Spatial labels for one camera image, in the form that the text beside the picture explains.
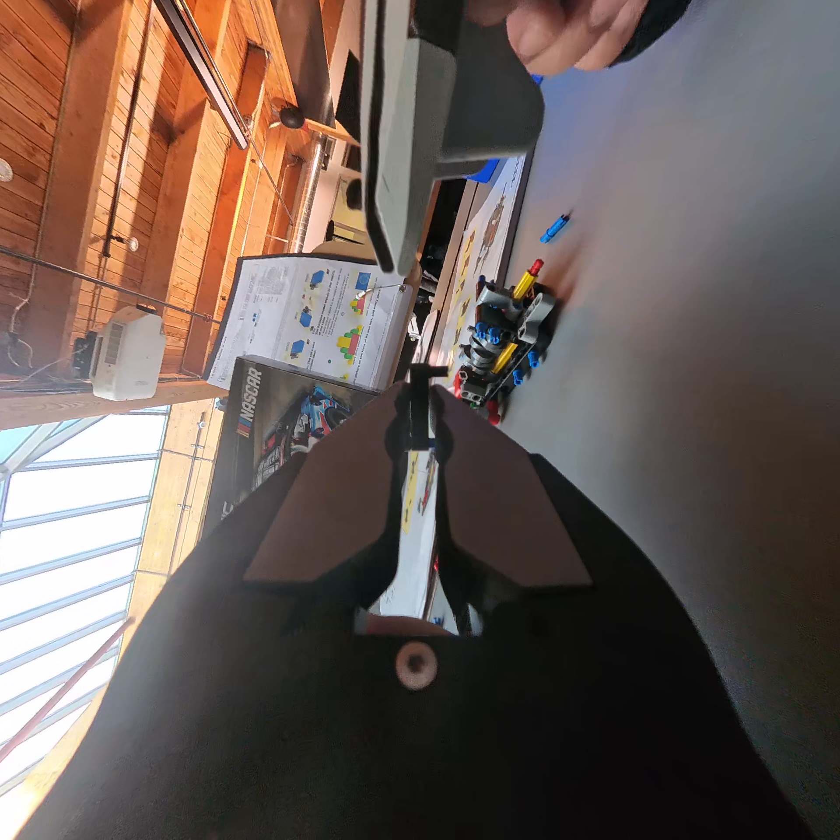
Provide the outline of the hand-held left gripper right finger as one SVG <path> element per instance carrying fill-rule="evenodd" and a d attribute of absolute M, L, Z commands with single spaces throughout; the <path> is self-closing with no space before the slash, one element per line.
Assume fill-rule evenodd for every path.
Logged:
<path fill-rule="evenodd" d="M 440 385 L 429 395 L 437 459 L 437 568 L 459 631 L 501 605 L 592 587 L 530 453 Z"/>

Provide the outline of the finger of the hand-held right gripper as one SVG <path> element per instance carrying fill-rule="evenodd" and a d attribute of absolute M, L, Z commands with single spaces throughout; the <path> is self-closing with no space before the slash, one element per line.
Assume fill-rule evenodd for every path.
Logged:
<path fill-rule="evenodd" d="M 412 271 L 436 182 L 530 152 L 543 126 L 543 95 L 504 24 L 471 22 L 468 5 L 363 3 L 363 209 L 386 273 Z"/>

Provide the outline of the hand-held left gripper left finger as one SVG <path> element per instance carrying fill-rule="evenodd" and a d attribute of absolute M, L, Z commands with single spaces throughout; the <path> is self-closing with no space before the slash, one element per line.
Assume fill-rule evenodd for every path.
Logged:
<path fill-rule="evenodd" d="M 374 604 L 397 570 L 404 480 L 404 385 L 327 436 L 296 478 L 244 574 L 283 594 Z"/>

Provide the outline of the black pinned lego liftarm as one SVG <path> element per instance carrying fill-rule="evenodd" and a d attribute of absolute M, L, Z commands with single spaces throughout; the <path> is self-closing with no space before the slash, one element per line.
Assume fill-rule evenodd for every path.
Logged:
<path fill-rule="evenodd" d="M 408 369 L 408 450 L 426 452 L 429 443 L 429 393 L 432 380 L 448 375 L 446 365 L 411 364 Z"/>

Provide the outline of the lego chassis assembly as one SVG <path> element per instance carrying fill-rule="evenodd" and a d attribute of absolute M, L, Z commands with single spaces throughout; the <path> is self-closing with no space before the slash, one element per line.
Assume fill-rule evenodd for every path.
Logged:
<path fill-rule="evenodd" d="M 476 283 L 474 321 L 463 329 L 452 389 L 493 426 L 512 392 L 540 367 L 551 341 L 549 321 L 559 301 L 539 281 L 542 268 L 543 260 L 535 259 L 515 287 L 483 275 Z"/>

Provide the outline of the person's right forearm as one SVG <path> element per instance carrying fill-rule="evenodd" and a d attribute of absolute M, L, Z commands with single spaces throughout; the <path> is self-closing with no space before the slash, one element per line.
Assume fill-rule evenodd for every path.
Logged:
<path fill-rule="evenodd" d="M 622 51 L 608 65 L 619 66 L 640 56 L 685 15 L 691 1 L 648 1 Z"/>

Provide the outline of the black lego set box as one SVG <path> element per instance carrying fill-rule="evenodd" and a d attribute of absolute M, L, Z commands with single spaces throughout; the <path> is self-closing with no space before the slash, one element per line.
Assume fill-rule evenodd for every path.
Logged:
<path fill-rule="evenodd" d="M 202 537 L 294 455 L 373 401 L 379 391 L 260 357 L 236 360 Z"/>

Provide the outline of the person's right hand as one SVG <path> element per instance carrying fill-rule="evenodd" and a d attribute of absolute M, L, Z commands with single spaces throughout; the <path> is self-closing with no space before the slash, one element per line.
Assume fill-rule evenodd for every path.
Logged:
<path fill-rule="evenodd" d="M 504 24 L 529 73 L 600 70 L 622 53 L 649 1 L 469 1 L 480 26 Z"/>

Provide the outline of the white instruction booklet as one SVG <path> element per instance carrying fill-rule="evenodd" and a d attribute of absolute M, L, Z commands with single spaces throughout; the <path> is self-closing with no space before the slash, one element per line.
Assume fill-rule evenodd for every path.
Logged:
<path fill-rule="evenodd" d="M 417 338 L 412 362 L 444 364 L 451 387 L 460 362 L 459 347 L 469 341 L 474 321 L 476 284 L 504 277 L 506 243 L 517 205 L 527 156 L 499 163 L 489 184 L 468 186 L 463 195 L 436 302 Z M 402 491 L 401 538 L 397 572 L 379 601 L 381 614 L 421 618 L 455 634 L 454 615 L 438 585 L 436 526 L 434 521 L 438 463 L 431 449 L 410 452 Z"/>

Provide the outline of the skylight window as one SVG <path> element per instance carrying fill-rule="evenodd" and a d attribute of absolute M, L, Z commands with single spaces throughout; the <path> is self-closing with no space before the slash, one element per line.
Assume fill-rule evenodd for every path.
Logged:
<path fill-rule="evenodd" d="M 102 645 L 96 664 L 2 760 L 19 786 L 109 683 L 122 641 L 170 407 L 2 432 L 1 742 Z"/>

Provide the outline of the silver ventilation duct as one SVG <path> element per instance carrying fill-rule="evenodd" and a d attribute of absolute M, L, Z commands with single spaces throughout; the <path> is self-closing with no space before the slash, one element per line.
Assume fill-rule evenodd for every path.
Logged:
<path fill-rule="evenodd" d="M 316 131 L 312 134 L 310 154 L 301 172 L 300 195 L 291 223 L 287 244 L 289 254 L 303 252 L 327 145 L 328 137 L 324 133 Z"/>

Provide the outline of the black ceiling rail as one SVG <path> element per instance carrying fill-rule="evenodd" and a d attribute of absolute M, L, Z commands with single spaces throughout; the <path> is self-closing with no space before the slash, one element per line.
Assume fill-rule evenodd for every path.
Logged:
<path fill-rule="evenodd" d="M 224 121 L 232 141 L 244 151 L 249 147 L 250 130 L 238 109 L 235 97 L 223 79 L 195 17 L 183 1 L 155 1 L 157 9 L 180 46 L 207 99 Z"/>

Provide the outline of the white wall-mounted device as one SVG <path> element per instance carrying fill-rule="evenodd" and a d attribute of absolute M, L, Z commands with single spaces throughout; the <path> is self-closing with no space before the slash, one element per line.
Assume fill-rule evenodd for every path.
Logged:
<path fill-rule="evenodd" d="M 164 351 L 163 320 L 156 310 L 121 308 L 98 332 L 90 368 L 93 395 L 112 402 L 151 398 Z"/>

